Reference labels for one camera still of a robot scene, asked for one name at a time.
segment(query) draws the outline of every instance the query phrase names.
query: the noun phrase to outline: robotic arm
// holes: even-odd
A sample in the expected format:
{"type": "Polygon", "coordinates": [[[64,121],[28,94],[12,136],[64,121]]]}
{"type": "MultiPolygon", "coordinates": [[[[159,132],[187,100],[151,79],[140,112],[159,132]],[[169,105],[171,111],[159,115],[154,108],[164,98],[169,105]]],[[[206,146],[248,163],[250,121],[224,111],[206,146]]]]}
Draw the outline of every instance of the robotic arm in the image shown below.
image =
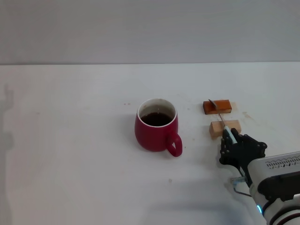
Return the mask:
{"type": "Polygon", "coordinates": [[[266,143],[231,132],[237,143],[224,130],[219,161],[239,170],[242,177],[232,180],[235,192],[247,195],[235,189],[246,182],[268,225],[300,225],[300,152],[265,157],[266,143]]]}

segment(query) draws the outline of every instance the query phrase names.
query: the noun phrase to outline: mug handle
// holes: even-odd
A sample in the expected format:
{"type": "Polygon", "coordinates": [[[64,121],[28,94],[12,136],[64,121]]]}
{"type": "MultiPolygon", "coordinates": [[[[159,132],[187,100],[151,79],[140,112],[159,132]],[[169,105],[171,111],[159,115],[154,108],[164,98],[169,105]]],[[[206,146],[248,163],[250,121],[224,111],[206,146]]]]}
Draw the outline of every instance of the mug handle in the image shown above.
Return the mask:
{"type": "Polygon", "coordinates": [[[174,157],[178,157],[182,154],[182,141],[177,133],[173,132],[168,135],[167,149],[174,157]]]}

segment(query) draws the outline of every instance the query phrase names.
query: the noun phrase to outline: table surface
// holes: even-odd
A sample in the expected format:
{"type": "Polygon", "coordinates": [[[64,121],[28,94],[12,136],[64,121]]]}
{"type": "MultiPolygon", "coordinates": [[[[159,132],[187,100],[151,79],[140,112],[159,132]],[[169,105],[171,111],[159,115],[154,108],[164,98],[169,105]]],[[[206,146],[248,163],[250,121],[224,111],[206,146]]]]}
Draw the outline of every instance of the table surface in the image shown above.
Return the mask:
{"type": "MultiPolygon", "coordinates": [[[[203,101],[229,99],[267,156],[299,151],[300,63],[0,66],[0,224],[264,225],[218,162],[203,101]],[[183,154],[134,135],[149,98],[178,110],[183,154]]],[[[247,191],[245,185],[239,187],[247,191]]]]}

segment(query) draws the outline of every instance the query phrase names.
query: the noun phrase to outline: coffee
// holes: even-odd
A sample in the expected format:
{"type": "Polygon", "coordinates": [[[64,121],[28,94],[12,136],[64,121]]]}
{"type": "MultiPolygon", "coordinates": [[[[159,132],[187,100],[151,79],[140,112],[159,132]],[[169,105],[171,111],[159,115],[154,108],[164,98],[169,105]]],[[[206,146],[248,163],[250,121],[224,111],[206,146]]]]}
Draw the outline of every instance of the coffee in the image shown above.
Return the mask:
{"type": "Polygon", "coordinates": [[[141,120],[150,126],[160,127],[170,123],[172,118],[162,112],[152,112],[141,117],[141,120]]]}

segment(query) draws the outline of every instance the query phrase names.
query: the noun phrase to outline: robot finger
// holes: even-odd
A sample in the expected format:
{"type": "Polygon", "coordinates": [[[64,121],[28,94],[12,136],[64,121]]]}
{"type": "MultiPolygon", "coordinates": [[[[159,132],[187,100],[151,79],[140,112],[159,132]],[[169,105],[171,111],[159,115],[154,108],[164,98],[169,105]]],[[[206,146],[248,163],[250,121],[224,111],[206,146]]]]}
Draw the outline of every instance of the robot finger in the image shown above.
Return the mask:
{"type": "Polygon", "coordinates": [[[227,150],[231,149],[231,146],[233,144],[233,141],[231,140],[229,133],[227,130],[223,131],[223,138],[225,139],[225,146],[227,150]]]}
{"type": "Polygon", "coordinates": [[[239,132],[235,128],[232,128],[231,129],[231,133],[233,134],[233,136],[236,139],[236,141],[239,143],[240,142],[239,132]]]}
{"type": "Polygon", "coordinates": [[[221,152],[224,152],[226,149],[225,149],[225,139],[222,138],[221,139],[221,152]]]}
{"type": "Polygon", "coordinates": [[[244,135],[244,136],[243,136],[243,139],[244,139],[245,142],[252,142],[252,143],[253,143],[253,142],[255,142],[255,143],[258,142],[257,140],[253,139],[253,138],[250,137],[249,135],[244,135]]]}

